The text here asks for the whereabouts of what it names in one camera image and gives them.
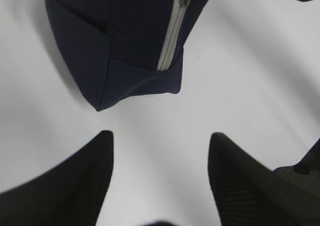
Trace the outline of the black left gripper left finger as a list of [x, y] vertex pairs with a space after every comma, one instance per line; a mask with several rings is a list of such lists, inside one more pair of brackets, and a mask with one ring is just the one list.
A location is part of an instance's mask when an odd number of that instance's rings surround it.
[[114, 135], [103, 130], [44, 174], [0, 195], [2, 226], [94, 226], [114, 166]]

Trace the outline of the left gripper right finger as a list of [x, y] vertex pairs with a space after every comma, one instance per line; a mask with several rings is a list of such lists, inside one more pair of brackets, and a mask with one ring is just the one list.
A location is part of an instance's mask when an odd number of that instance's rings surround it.
[[221, 132], [208, 151], [209, 184], [223, 226], [317, 226], [320, 186], [298, 186]]

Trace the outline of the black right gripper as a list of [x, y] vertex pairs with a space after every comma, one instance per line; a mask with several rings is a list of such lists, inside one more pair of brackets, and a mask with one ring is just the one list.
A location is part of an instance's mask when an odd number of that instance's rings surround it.
[[295, 165], [278, 167], [276, 175], [298, 186], [320, 185], [320, 140]]

